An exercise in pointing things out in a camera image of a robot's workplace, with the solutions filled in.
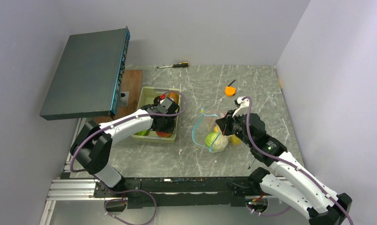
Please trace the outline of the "green leaf toy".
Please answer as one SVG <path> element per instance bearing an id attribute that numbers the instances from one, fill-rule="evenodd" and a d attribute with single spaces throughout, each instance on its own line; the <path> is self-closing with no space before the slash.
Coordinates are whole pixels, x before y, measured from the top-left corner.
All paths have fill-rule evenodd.
<path id="1" fill-rule="evenodd" d="M 150 132 L 149 130 L 142 130 L 142 131 L 137 132 L 136 135 L 147 136 L 149 132 Z"/>

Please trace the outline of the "clear zip top bag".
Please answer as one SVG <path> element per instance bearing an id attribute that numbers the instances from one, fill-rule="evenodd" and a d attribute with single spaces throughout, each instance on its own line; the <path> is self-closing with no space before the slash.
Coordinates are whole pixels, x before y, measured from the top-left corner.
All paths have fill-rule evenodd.
<path id="1" fill-rule="evenodd" d="M 199 121 L 195 124 L 192 130 L 192 140 L 196 145 L 204 147 L 208 150 L 205 145 L 205 138 L 211 132 L 213 132 L 214 127 L 216 126 L 216 119 L 223 118 L 226 115 L 225 112 L 219 110 L 206 111 L 203 107 L 201 108 L 201 117 Z M 230 142 L 231 136 L 227 136 L 229 139 L 229 144 L 226 146 L 238 147 L 239 145 L 233 145 Z"/>

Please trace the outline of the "yellow pepper slice toy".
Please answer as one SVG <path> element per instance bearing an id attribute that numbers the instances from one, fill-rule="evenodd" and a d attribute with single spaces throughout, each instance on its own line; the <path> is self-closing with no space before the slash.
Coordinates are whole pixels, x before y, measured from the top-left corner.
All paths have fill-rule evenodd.
<path id="1" fill-rule="evenodd" d="M 239 144 L 241 144 L 241 140 L 237 136 L 235 136 L 235 135 L 231 136 L 230 142 L 233 145 L 239 145 Z"/>

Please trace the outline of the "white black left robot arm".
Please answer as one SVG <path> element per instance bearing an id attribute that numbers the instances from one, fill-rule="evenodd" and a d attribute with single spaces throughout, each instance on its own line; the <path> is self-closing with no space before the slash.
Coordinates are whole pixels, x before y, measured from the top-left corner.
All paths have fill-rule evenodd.
<path id="1" fill-rule="evenodd" d="M 102 181 L 111 196 L 118 197 L 126 188 L 125 178 L 109 162 L 113 145 L 145 130 L 172 133 L 179 110 L 178 103 L 165 97 L 118 120 L 101 124 L 91 120 L 85 123 L 70 148 L 72 160 Z"/>

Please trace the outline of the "red apple toy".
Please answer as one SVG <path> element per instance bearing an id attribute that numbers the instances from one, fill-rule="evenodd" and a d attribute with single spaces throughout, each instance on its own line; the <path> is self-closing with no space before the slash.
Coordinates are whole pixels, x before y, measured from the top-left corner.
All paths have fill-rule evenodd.
<path id="1" fill-rule="evenodd" d="M 162 138 L 168 138 L 172 135 L 172 133 L 156 131 L 156 135 Z"/>

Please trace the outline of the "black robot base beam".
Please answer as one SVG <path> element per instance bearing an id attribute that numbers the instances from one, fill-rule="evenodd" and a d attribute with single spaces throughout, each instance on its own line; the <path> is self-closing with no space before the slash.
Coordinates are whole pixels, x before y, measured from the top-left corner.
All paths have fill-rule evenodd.
<path id="1" fill-rule="evenodd" d="M 247 176 L 126 178 L 125 190 L 126 194 L 117 189 L 108 191 L 103 184 L 97 183 L 94 197 L 123 198 L 128 209 L 154 205 L 244 207 L 253 199 L 262 201 L 266 197 L 260 186 L 249 181 Z"/>

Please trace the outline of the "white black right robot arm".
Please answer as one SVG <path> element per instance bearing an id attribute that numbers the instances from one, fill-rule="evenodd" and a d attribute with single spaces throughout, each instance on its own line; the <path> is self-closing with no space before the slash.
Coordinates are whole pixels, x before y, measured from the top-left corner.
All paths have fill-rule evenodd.
<path id="1" fill-rule="evenodd" d="M 345 219 L 353 223 L 348 215 L 352 198 L 331 190 L 303 168 L 284 144 L 267 134 L 265 123 L 257 114 L 235 115 L 230 110 L 216 124 L 223 135 L 239 138 L 254 158 L 266 166 L 248 177 L 251 193 L 265 192 L 278 197 L 311 225 L 340 225 Z"/>

